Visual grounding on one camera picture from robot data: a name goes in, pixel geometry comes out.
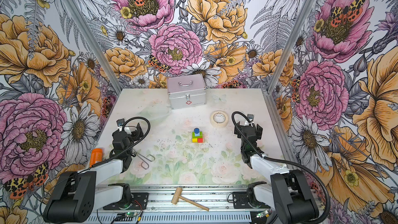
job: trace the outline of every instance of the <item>tape roll core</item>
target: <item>tape roll core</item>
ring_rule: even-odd
[[[224,128],[228,124],[228,115],[223,111],[215,111],[210,115],[210,123],[213,127]]]

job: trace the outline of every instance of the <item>small yellow flower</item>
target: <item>small yellow flower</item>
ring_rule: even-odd
[[[122,9],[120,10],[120,13],[122,14],[122,17],[125,19],[129,19],[132,17],[131,10],[128,7],[123,6]]]
[[[105,26],[101,26],[101,31],[104,35],[108,36],[108,30],[105,28]]]
[[[232,65],[232,64],[234,64],[235,61],[236,61],[235,57],[227,56],[225,63],[228,64],[228,65]]]
[[[48,2],[46,2],[46,1],[44,1],[44,0],[36,0],[37,1],[37,4],[39,4],[40,5],[40,7],[41,8],[50,8],[50,4],[48,3]]]
[[[318,21],[316,21],[316,23],[314,25],[314,31],[320,32],[324,24],[325,24],[325,21],[322,18],[319,19]]]
[[[359,185],[359,177],[355,172],[346,170],[346,174],[344,176],[344,181],[348,183],[351,187]]]
[[[88,81],[82,81],[82,88],[84,91],[88,91],[90,89],[90,85],[88,84]]]

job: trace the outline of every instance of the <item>floral tabletop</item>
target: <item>floral tabletop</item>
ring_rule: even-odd
[[[135,116],[150,120],[148,136],[135,149],[143,156],[153,155],[149,169],[141,167],[138,157],[133,158],[129,169],[108,183],[130,185],[236,185],[266,179],[243,163],[240,154],[241,140],[234,135],[231,114],[241,111],[254,114],[254,122],[263,127],[263,137],[258,146],[275,158],[283,158],[271,118],[261,89],[207,89],[207,104],[171,110],[167,89],[124,89],[119,96],[96,147],[109,157],[112,149],[112,132],[117,130],[118,119]],[[228,115],[225,128],[210,124],[212,112],[221,110]],[[242,117],[236,121],[243,122]],[[147,125],[140,122],[145,131]],[[192,143],[192,131],[198,127],[204,143]]]

